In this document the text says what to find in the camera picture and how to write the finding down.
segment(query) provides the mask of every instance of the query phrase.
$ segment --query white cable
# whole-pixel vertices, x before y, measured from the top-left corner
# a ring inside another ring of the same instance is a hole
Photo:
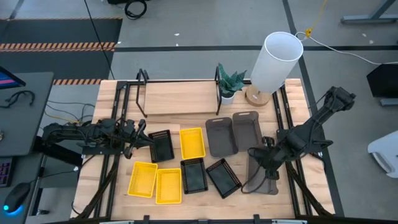
[[[296,37],[297,37],[297,34],[303,34],[303,35],[305,35],[304,32],[297,32],[297,33],[295,34]],[[361,56],[359,56],[359,55],[356,55],[356,54],[353,54],[353,53],[349,53],[349,52],[342,52],[342,51],[336,50],[336,49],[334,49],[334,48],[332,48],[332,47],[327,46],[326,44],[323,44],[323,43],[321,43],[321,42],[315,40],[315,39],[312,38],[312,37],[309,37],[309,38],[310,38],[311,40],[313,40],[315,43],[317,43],[317,44],[319,44],[319,45],[322,45],[322,46],[324,46],[324,47],[327,47],[328,49],[333,50],[333,51],[335,51],[335,52],[337,52],[337,53],[352,55],[352,56],[355,56],[355,57],[357,57],[357,58],[360,58],[360,59],[364,60],[365,62],[369,62],[369,63],[371,63],[371,64],[373,64],[373,65],[396,64],[396,63],[398,63],[398,62],[386,62],[386,63],[372,62],[372,61],[370,61],[370,60],[368,60],[368,59],[366,59],[366,58],[363,58],[363,57],[361,57]]]

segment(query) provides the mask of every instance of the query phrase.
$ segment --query monitor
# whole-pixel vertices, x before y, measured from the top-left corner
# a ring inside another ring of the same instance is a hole
[[[14,88],[25,86],[26,83],[11,72],[8,72],[5,68],[0,66],[0,90],[5,88]]]

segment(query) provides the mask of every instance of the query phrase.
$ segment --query lamp base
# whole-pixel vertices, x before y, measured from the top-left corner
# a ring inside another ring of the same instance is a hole
[[[248,103],[252,106],[264,106],[271,98],[270,93],[260,92],[254,85],[250,85],[244,94]]]

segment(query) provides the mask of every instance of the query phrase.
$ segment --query keyboard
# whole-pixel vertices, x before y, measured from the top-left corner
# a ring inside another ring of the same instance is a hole
[[[11,184],[13,157],[0,157],[0,187],[8,187]]]

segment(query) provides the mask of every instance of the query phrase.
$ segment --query white lamp shade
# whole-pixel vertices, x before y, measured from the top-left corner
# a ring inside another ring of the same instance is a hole
[[[252,85],[263,93],[277,91],[302,54],[303,45],[294,35],[286,32],[269,34],[251,73]]]

